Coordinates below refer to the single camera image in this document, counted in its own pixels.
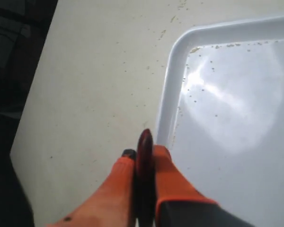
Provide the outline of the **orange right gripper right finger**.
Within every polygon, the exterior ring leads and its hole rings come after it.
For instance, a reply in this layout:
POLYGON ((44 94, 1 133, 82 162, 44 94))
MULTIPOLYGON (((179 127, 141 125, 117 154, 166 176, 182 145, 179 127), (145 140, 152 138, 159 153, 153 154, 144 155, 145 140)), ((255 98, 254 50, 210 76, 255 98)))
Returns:
POLYGON ((174 165, 168 149, 156 145, 156 207, 158 227, 249 227, 251 224, 228 213, 202 195, 174 165))

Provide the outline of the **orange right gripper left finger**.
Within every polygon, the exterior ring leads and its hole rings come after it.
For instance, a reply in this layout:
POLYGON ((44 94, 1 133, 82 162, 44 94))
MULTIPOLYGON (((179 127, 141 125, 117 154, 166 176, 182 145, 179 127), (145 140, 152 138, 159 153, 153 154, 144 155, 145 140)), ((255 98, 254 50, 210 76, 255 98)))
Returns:
POLYGON ((49 227, 134 227, 136 151, 126 149, 99 188, 70 214, 49 227))

